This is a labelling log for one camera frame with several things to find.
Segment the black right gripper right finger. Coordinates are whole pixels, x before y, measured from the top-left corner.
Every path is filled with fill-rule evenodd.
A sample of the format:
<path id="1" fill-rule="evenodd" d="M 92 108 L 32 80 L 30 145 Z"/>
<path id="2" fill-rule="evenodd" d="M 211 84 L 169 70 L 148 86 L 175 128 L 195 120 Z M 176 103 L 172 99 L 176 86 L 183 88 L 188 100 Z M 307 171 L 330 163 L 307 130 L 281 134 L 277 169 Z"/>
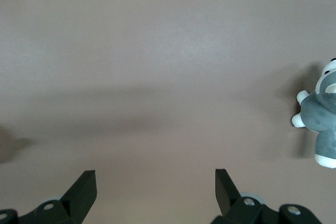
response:
<path id="1" fill-rule="evenodd" d="M 322 224 L 304 206 L 284 204 L 275 211 L 253 196 L 242 196 L 225 169 L 215 171 L 215 196 L 222 214 L 211 224 Z"/>

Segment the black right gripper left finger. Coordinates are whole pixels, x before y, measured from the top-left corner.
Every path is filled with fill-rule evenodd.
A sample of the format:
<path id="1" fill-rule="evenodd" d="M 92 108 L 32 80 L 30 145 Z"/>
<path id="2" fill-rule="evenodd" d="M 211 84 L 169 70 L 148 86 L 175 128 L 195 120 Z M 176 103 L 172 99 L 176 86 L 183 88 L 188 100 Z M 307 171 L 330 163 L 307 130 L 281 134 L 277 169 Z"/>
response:
<path id="1" fill-rule="evenodd" d="M 96 198 L 96 173 L 86 170 L 60 199 L 46 201 L 23 216 L 15 209 L 0 209 L 0 224 L 82 224 Z"/>

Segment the grey white plush husky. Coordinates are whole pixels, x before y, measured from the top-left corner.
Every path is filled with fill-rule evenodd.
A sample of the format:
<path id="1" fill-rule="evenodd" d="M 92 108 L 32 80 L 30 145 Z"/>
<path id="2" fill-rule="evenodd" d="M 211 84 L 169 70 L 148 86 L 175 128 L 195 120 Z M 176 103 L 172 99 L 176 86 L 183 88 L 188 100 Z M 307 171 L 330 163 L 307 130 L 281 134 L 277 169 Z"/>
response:
<path id="1" fill-rule="evenodd" d="M 336 58 L 323 68 L 313 92 L 300 91 L 300 112 L 291 119 L 297 128 L 317 132 L 314 158 L 327 168 L 336 168 Z"/>

